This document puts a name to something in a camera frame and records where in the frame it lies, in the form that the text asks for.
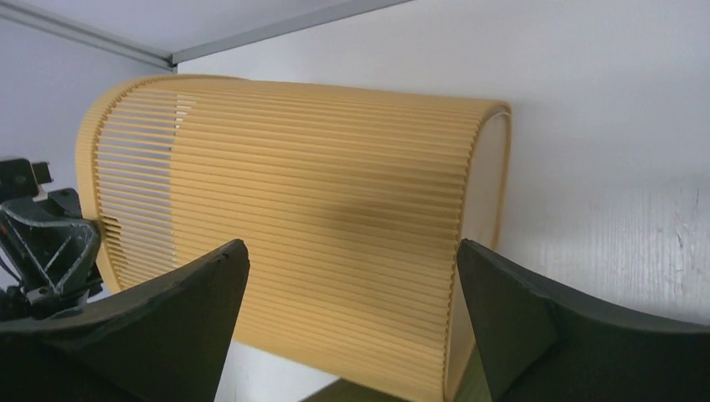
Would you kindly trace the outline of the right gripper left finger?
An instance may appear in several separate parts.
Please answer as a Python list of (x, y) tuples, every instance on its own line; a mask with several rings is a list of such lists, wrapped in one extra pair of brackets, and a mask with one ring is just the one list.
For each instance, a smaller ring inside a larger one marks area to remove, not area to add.
[(213, 400), (249, 270), (231, 240), (102, 300), (4, 322), (2, 400)]

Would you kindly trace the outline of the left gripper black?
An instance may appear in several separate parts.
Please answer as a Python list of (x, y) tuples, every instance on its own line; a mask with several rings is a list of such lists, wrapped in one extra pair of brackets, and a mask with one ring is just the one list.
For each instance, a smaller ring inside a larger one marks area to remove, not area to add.
[(1, 161), (1, 267), (16, 281), (1, 291), (1, 318), (44, 319), (101, 292), (97, 225), (72, 188), (51, 192), (47, 162)]

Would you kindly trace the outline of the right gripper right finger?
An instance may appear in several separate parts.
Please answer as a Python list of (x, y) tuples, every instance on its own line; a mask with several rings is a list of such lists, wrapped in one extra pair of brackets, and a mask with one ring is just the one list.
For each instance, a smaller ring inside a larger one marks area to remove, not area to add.
[(495, 401), (708, 400), (708, 326), (601, 300), (472, 240), (456, 263)]

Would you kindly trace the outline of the green plastic basket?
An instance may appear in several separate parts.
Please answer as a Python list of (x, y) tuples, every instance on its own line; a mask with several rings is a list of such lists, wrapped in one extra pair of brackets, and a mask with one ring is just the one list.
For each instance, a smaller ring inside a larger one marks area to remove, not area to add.
[[(344, 379), (309, 395), (305, 402), (404, 402), (404, 399), (379, 392)], [(466, 371), (455, 394), (456, 402), (492, 402), (478, 346), (473, 348)]]

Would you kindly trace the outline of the yellow plastic basket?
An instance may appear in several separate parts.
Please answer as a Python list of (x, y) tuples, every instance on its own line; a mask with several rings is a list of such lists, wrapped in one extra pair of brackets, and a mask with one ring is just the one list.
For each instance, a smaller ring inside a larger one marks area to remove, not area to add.
[(110, 290), (241, 239), (236, 341), (451, 401), (476, 344), (455, 255), (498, 242), (511, 142), (503, 100), (154, 75), (93, 104), (75, 166)]

